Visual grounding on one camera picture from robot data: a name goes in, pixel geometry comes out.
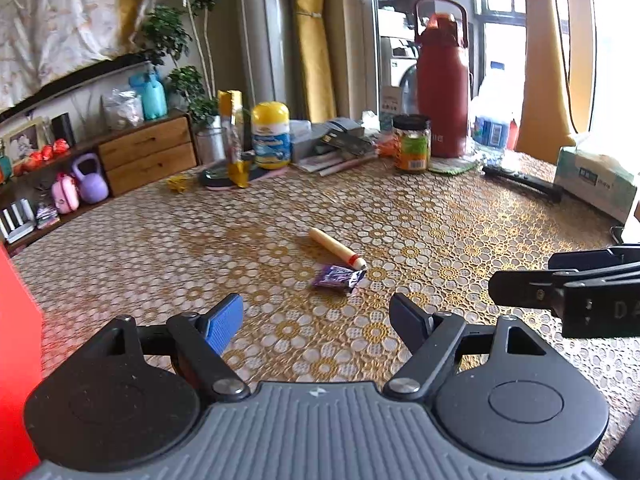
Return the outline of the black remote control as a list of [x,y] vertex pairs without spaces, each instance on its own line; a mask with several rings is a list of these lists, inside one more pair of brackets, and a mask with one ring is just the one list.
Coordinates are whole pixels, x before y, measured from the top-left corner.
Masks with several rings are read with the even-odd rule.
[[562,200],[563,191],[559,185],[542,180],[529,174],[523,174],[521,171],[506,169],[498,165],[484,165],[482,168],[484,175],[487,177],[501,178],[514,182],[519,185],[527,186],[533,190],[548,197],[552,203],[559,203]]

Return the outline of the purple candy packet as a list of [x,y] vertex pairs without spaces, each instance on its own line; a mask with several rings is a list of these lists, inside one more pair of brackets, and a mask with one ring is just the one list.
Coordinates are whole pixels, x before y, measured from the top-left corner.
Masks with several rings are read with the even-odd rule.
[[366,273],[366,269],[354,270],[346,268],[346,266],[331,264],[322,269],[312,284],[314,287],[339,290],[348,294],[356,288]]

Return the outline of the tissue box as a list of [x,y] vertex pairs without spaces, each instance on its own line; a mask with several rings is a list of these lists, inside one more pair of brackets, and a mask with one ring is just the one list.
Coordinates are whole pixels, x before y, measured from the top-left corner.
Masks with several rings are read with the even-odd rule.
[[639,200],[639,177],[615,159],[564,146],[556,161],[554,183],[584,202],[625,223]]

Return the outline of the dark round plate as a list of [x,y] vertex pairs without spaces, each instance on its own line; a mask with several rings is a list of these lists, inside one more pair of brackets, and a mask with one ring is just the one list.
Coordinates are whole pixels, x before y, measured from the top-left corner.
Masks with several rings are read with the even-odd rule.
[[198,183],[203,188],[213,191],[222,191],[227,188],[248,188],[252,182],[282,176],[288,171],[288,167],[280,169],[264,169],[254,162],[215,162],[205,167],[198,174]]

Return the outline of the green edged coaster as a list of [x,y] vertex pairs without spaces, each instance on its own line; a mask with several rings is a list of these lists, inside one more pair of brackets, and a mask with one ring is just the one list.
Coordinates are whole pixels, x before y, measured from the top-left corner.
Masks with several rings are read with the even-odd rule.
[[479,163],[480,159],[477,156],[458,158],[432,157],[428,162],[427,170],[433,174],[457,176],[475,169]]

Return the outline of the red storage box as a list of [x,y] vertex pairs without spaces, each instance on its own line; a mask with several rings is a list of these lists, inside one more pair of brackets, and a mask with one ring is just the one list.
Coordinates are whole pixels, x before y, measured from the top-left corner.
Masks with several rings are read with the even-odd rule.
[[0,287],[1,477],[19,479],[39,463],[23,411],[42,379],[42,311],[6,252]]

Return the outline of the glass jar black lid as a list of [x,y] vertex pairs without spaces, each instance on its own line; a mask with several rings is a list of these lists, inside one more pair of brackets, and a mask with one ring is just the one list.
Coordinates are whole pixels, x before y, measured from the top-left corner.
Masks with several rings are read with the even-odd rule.
[[393,118],[395,167],[409,174],[428,169],[431,158],[431,119],[419,114]]

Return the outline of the stack of books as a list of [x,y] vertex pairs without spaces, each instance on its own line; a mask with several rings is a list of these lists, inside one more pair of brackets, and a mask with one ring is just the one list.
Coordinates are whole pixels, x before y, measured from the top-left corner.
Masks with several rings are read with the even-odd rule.
[[327,177],[378,157],[378,130],[345,117],[327,122],[291,120],[292,164]]

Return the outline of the clear plastic bag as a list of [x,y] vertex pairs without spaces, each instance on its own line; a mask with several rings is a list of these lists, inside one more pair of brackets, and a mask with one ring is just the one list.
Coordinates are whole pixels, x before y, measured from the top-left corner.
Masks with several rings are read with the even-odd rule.
[[113,89],[102,99],[104,117],[110,130],[125,130],[144,122],[142,101],[132,89]]

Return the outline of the yellow curtain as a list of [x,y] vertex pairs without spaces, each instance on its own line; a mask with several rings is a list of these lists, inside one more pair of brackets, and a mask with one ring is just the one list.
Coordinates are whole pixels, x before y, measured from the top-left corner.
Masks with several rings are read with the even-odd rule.
[[323,5],[324,0],[295,0],[304,96],[311,122],[325,122],[336,113]]

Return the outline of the washing machine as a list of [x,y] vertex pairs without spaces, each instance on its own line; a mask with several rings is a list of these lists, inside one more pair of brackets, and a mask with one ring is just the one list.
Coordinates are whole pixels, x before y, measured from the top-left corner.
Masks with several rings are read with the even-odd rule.
[[416,62],[418,47],[413,41],[395,37],[381,38],[381,84],[399,91],[402,114],[416,114]]

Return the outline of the potted green tree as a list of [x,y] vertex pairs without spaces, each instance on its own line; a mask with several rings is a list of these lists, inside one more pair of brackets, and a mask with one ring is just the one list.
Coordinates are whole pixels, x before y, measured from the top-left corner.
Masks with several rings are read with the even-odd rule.
[[219,119],[209,14],[219,0],[160,0],[141,25],[142,44],[156,68],[169,63],[164,85],[195,130]]

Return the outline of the dark red thermos bottle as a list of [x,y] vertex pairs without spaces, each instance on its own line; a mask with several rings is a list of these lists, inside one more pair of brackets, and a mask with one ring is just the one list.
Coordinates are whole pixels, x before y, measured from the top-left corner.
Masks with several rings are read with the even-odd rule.
[[430,118],[431,154],[439,158],[464,155],[468,138],[470,102],[468,12],[454,0],[416,0],[414,24],[420,24],[420,5],[427,1],[448,3],[460,11],[432,14],[423,30],[414,32],[419,47],[416,62],[416,99],[419,113]]

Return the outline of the floral cloth cover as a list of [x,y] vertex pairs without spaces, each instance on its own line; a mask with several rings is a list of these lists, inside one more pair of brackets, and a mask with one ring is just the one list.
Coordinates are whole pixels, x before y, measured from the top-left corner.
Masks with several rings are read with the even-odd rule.
[[1,109],[137,50],[153,0],[10,0],[1,7]]

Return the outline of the picture frame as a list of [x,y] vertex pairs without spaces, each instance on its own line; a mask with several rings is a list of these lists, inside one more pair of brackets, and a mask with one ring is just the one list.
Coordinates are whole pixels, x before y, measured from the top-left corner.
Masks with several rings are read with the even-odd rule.
[[2,136],[4,154],[15,166],[48,143],[48,122],[38,117]]

